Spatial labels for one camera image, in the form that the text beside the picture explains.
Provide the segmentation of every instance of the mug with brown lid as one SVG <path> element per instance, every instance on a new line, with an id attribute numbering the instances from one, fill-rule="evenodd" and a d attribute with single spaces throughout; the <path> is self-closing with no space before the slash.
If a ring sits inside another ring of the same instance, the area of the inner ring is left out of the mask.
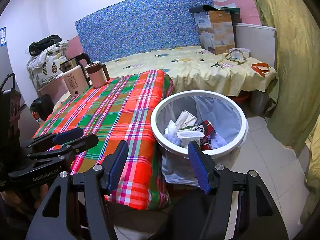
<path id="1" fill-rule="evenodd" d="M 104 86 L 110 79 L 106 65 L 101 64 L 99 60 L 90 63 L 85 67 L 85 69 L 92 81 L 94 88 L 100 88 Z"/>

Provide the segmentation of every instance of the white trash can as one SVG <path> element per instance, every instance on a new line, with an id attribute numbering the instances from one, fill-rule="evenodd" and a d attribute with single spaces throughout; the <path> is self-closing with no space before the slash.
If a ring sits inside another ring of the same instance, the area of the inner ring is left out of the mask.
<path id="1" fill-rule="evenodd" d="M 197 117 L 197 123 L 209 120 L 227 142 L 223 147 L 203 151 L 213 159 L 224 156 L 245 142 L 248 122 L 241 108 L 231 99 L 210 91 L 192 90 L 177 93 L 161 101 L 151 115 L 151 129 L 162 153 L 162 173 L 168 183 L 197 186 L 188 159 L 188 150 L 164 138 L 170 120 L 176 121 L 183 110 Z"/>

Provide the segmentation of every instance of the plaid tablecloth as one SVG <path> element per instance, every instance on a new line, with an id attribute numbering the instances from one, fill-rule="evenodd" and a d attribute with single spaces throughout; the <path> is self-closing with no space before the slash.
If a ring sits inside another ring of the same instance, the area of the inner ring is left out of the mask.
<path id="1" fill-rule="evenodd" d="M 137 209 L 156 209 L 169 201 L 160 171 L 160 156 L 151 130 L 151 113 L 173 89 L 172 80 L 161 70 L 113 78 L 99 88 L 90 88 L 68 98 L 52 113 L 35 136 L 81 127 L 94 133 L 98 145 L 76 156 L 72 174 L 85 172 L 116 149 L 119 141 L 129 144 L 129 155 L 118 189 L 106 199 Z"/>

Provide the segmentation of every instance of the brown lid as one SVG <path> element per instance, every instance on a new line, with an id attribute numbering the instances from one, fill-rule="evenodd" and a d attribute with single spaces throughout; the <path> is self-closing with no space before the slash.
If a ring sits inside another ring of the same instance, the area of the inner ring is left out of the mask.
<path id="1" fill-rule="evenodd" d="M 96 73 L 100 69 L 102 69 L 102 66 L 101 66 L 99 60 L 95 61 L 95 62 L 92 62 L 92 63 L 90 63 L 89 65 L 87 65 L 85 67 L 85 70 L 87 71 L 88 74 Z"/>

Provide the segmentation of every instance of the yellow green curtain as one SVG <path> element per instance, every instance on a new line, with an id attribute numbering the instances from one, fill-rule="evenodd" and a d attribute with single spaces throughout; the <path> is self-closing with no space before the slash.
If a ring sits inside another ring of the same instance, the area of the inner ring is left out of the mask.
<path id="1" fill-rule="evenodd" d="M 320 29 L 302 0 L 254 1 L 263 25 L 277 31 L 278 78 L 269 91 L 276 107 L 266 114 L 268 129 L 299 154 L 319 116 Z M 319 124 L 311 152 L 307 175 L 311 194 L 302 221 L 306 221 L 320 196 Z"/>

